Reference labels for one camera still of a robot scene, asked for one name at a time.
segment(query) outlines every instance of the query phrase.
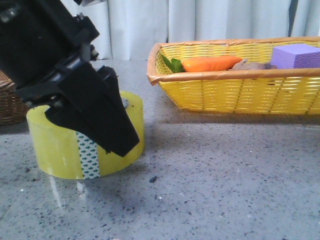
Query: white curtain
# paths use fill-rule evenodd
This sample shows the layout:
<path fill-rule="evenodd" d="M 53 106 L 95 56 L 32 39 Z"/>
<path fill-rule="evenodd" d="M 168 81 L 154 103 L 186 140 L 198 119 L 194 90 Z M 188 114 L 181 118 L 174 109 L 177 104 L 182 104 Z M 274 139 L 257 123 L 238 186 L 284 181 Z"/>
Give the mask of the white curtain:
<path fill-rule="evenodd" d="M 317 36 L 320 0 L 108 0 L 77 6 L 100 32 L 101 59 L 145 60 L 154 43 Z"/>

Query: roll of tape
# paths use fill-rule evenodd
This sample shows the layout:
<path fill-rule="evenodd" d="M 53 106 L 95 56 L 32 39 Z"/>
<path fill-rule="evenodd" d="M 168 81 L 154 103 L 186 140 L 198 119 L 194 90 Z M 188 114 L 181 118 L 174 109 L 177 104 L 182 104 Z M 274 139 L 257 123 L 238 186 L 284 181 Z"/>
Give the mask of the roll of tape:
<path fill-rule="evenodd" d="M 59 178 L 93 179 L 117 172 L 137 160 L 145 145 L 143 102 L 131 92 L 120 94 L 128 100 L 126 112 L 140 139 L 126 156 L 106 153 L 84 134 L 52 124 L 45 116 L 48 106 L 39 106 L 26 115 L 38 167 Z"/>

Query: green patterned label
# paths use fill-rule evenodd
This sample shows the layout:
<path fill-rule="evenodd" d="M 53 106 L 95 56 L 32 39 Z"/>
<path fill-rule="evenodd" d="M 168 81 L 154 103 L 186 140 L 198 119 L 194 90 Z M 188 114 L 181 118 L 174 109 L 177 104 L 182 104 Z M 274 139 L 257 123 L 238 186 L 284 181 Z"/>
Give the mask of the green patterned label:
<path fill-rule="evenodd" d="M 76 132 L 80 155 L 81 170 L 84 179 L 100 177 L 97 144 L 81 132 Z"/>

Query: brown toy object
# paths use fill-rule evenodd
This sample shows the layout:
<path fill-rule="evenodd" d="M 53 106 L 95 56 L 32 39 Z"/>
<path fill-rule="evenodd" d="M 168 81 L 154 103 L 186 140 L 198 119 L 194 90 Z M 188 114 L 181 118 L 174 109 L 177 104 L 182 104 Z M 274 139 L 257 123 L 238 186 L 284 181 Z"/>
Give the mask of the brown toy object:
<path fill-rule="evenodd" d="M 276 69 L 277 66 L 271 65 L 269 62 L 248 62 L 244 59 L 241 62 L 236 63 L 230 70 L 266 70 L 266 69 Z"/>

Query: gray speckled countertop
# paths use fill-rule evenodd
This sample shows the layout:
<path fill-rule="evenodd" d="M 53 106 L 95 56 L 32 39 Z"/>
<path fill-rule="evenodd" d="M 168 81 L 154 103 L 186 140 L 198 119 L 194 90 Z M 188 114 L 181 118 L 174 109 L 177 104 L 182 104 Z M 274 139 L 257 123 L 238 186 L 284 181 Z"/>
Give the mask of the gray speckled countertop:
<path fill-rule="evenodd" d="M 143 99 L 144 153 L 66 180 L 37 167 L 26 122 L 0 126 L 1 240 L 320 240 L 320 117 L 185 112 L 146 61 L 104 64 Z"/>

